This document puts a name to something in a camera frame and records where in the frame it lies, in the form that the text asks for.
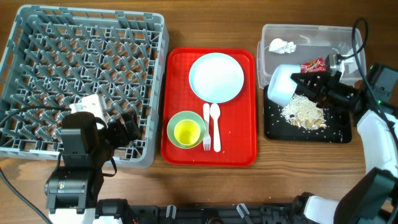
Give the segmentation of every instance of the wooden table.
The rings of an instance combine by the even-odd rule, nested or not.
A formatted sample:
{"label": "wooden table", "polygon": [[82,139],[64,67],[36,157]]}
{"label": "wooden table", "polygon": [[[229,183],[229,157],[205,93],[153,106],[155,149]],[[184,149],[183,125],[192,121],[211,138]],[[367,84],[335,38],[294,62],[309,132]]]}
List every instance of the wooden table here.
{"label": "wooden table", "polygon": [[[365,17],[370,25],[367,66],[398,67],[398,1],[100,1],[13,0],[0,3],[0,52],[18,8],[26,3],[52,6],[148,11],[163,14],[176,47],[248,49],[256,56],[265,24],[352,26]],[[258,157],[247,168],[171,166],[160,155],[148,169],[119,168],[106,178],[103,198],[126,198],[131,205],[232,205],[240,202],[290,202],[304,191],[339,200],[365,174],[361,139],[353,129],[349,144],[270,141],[264,137],[262,91],[257,90]],[[44,183],[54,161],[0,159],[0,166],[26,198],[44,213]],[[0,182],[0,223],[42,220]]]}

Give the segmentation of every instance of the red tray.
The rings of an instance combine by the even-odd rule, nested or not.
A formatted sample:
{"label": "red tray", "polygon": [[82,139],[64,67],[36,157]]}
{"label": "red tray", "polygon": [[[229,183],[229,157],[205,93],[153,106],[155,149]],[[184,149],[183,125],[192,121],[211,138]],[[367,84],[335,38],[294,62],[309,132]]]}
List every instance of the red tray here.
{"label": "red tray", "polygon": [[[174,146],[167,137],[167,124],[180,111],[193,111],[203,117],[203,104],[190,88],[188,76],[193,63],[202,55],[224,53],[242,66],[244,83],[240,93],[226,103],[220,103],[221,152],[213,149],[213,120],[210,118],[211,150],[203,143],[192,149]],[[163,111],[162,155],[177,165],[235,166],[251,165],[257,157],[256,80],[254,58],[243,49],[177,48],[167,62]]]}

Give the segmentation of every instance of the plastic rack grid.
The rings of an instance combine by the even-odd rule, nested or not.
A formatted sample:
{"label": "plastic rack grid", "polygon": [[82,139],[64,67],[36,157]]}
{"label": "plastic rack grid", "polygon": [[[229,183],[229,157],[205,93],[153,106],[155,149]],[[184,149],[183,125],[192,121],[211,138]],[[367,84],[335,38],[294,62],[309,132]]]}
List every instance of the plastic rack grid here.
{"label": "plastic rack grid", "polygon": [[[131,110],[139,115],[142,136],[115,150],[117,165],[149,167],[168,44],[160,14],[22,6],[0,63],[0,116],[23,106],[67,107],[102,94],[108,121]],[[0,156],[56,159],[67,113],[29,110],[14,116],[0,129]]]}

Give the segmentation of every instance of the clear plastic container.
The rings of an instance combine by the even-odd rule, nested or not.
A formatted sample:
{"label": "clear plastic container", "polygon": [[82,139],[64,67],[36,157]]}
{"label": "clear plastic container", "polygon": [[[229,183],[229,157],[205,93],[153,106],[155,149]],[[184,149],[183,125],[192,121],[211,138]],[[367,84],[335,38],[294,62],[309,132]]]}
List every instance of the clear plastic container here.
{"label": "clear plastic container", "polygon": [[[280,64],[301,65],[317,57],[325,59],[329,54],[352,54],[351,31],[351,27],[266,24],[262,28],[262,39],[257,46],[257,77],[260,88],[269,84],[272,74]],[[362,37],[359,30],[356,32],[359,48]],[[293,41],[297,46],[296,51],[290,54],[269,52],[269,44],[276,38]],[[359,60],[366,71],[364,50],[359,53]],[[355,62],[346,64],[340,82],[354,86],[360,79]]]}

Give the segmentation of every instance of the red wrapper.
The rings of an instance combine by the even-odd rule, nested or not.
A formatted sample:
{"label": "red wrapper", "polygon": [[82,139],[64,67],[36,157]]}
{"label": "red wrapper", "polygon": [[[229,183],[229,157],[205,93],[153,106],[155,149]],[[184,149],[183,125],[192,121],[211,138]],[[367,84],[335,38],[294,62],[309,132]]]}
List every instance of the red wrapper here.
{"label": "red wrapper", "polygon": [[325,60],[321,57],[301,65],[301,73],[322,72],[326,70]]}

